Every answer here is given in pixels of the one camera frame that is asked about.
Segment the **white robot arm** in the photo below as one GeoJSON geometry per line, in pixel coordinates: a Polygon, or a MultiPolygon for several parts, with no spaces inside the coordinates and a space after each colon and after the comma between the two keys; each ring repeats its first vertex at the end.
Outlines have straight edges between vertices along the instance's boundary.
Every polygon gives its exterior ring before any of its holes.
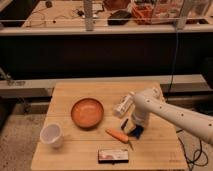
{"type": "Polygon", "coordinates": [[[156,88],[134,93],[132,99],[134,124],[146,128],[153,113],[213,146],[213,117],[161,101],[160,91],[156,88]]]}

